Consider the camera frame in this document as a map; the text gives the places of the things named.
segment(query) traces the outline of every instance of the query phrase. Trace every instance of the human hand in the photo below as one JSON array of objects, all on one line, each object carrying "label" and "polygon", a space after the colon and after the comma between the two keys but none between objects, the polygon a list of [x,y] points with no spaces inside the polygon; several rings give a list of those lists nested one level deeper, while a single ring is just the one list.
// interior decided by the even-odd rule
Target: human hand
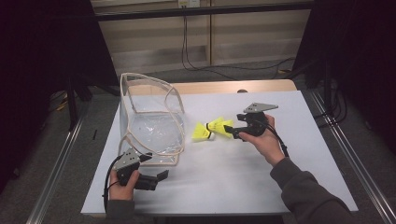
[{"label": "human hand", "polygon": [[110,173],[110,183],[116,183],[112,185],[109,189],[110,192],[110,200],[132,200],[134,198],[134,185],[139,178],[139,172],[135,170],[131,177],[128,180],[126,186],[121,186],[120,183],[116,183],[119,181],[117,178],[117,171],[111,170]]},{"label": "human hand", "polygon": [[[270,115],[265,115],[265,117],[268,118],[268,123],[275,128],[274,117]],[[280,150],[278,139],[268,129],[257,137],[248,133],[239,133],[239,137],[253,144],[272,166],[277,165],[278,162],[285,158],[285,155]]]}]

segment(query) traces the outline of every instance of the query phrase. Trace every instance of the white platform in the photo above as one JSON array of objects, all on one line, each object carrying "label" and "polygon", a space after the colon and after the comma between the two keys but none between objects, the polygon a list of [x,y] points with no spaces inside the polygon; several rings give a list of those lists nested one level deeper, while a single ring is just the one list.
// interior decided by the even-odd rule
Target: white platform
[{"label": "white platform", "polygon": [[[155,191],[135,190],[135,213],[147,216],[231,216],[287,213],[272,169],[250,143],[217,135],[215,141],[192,143],[197,121],[209,122],[219,116],[237,121],[253,102],[279,105],[267,111],[276,118],[276,130],[288,146],[290,158],[310,171],[319,184],[357,211],[347,185],[321,136],[318,126],[299,91],[263,93],[182,95],[187,145],[174,167],[142,167],[141,174],[156,175],[169,169],[169,177]],[[105,149],[81,213],[103,216],[103,187],[110,163],[116,158],[120,141],[117,112]]]}]

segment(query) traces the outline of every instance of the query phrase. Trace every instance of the gray carpet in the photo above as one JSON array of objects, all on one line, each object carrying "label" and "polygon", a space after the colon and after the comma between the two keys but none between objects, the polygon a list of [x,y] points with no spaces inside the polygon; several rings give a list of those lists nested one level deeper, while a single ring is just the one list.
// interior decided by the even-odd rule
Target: gray carpet
[{"label": "gray carpet", "polygon": [[[244,63],[251,67],[267,66],[273,63]],[[291,68],[292,62],[280,66]],[[274,77],[276,68],[261,71],[246,71],[232,68],[216,68],[216,71],[235,79],[268,79]],[[207,71],[186,72],[184,70],[150,74],[169,82],[188,81],[219,81],[230,80],[227,77]],[[310,94],[305,89],[304,76],[295,80],[296,86],[303,91],[305,100],[312,114],[319,114]],[[67,164],[64,167],[61,179],[57,184],[49,208],[44,216],[43,223],[95,223],[98,220],[84,216],[80,209],[91,184],[97,163],[102,154],[106,138],[115,116],[119,103],[118,97],[101,90],[92,88],[93,98],[89,104],[88,116],[84,119],[78,138]],[[59,104],[60,99],[53,101],[52,106]],[[372,175],[378,186],[383,190],[393,207],[396,207],[396,158],[382,139],[373,131],[366,128],[365,120],[352,103],[348,104],[348,116],[341,123],[345,135],[351,145],[358,152],[363,164]],[[0,223],[26,223],[35,202],[50,175],[53,164],[56,162],[68,132],[68,110],[54,111],[49,114],[46,125],[36,140],[31,154],[21,167],[21,176],[10,180],[0,195]],[[328,128],[321,128],[322,135],[334,156],[336,163],[344,174],[344,179],[355,199],[360,211],[354,216],[359,223],[383,223],[364,187],[355,175],[344,153],[338,146]],[[283,217],[285,223],[294,223],[292,216]],[[169,218],[168,223],[200,223],[200,219]],[[202,218],[201,223],[263,223],[262,217],[249,220],[235,217],[222,219]],[[151,217],[137,217],[136,223],[154,223]]]}]

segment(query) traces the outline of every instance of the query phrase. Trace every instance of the yellow object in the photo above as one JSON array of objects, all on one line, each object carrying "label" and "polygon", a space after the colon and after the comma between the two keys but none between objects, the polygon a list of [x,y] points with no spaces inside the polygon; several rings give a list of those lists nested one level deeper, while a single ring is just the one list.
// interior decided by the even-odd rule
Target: yellow object
[{"label": "yellow object", "polygon": [[213,140],[215,138],[215,134],[210,132],[204,124],[198,122],[195,125],[194,132],[192,134],[193,141],[205,141],[205,140]]},{"label": "yellow object", "polygon": [[226,133],[224,130],[224,125],[233,127],[233,121],[231,119],[224,120],[223,117],[219,117],[218,119],[213,120],[206,124],[206,128],[210,132],[221,133],[227,137],[232,137],[231,133]]}]

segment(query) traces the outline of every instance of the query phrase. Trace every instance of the white table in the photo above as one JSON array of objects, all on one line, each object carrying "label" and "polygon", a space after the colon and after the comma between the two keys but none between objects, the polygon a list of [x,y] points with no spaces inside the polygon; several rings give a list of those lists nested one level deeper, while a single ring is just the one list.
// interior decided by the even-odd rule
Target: white table
[{"label": "white table", "polygon": [[[272,169],[253,145],[217,136],[215,141],[193,143],[197,121],[219,116],[233,119],[235,127],[246,126],[236,114],[253,102],[279,105],[267,111],[276,117],[276,130],[289,148],[290,158],[310,171],[324,188],[357,211],[347,185],[321,136],[299,91],[253,93],[182,94],[186,149],[174,167],[141,167],[140,173],[156,175],[169,169],[169,177],[155,191],[135,190],[135,213],[147,216],[274,215],[289,210],[281,190],[271,178]],[[103,187],[109,164],[117,156],[120,116],[116,114],[106,146],[81,213],[105,214]]]}]

